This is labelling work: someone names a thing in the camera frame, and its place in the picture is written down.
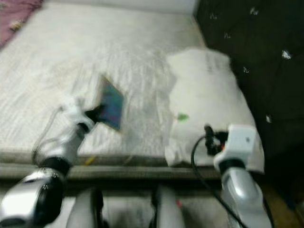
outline mattress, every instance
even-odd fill
[[[122,132],[96,126],[78,164],[98,155],[93,164],[166,166],[174,76],[165,57],[203,46],[189,15],[44,3],[0,52],[0,162],[31,163],[54,110],[69,96],[93,108],[106,75],[125,97]],[[69,124],[59,114],[46,138]]]

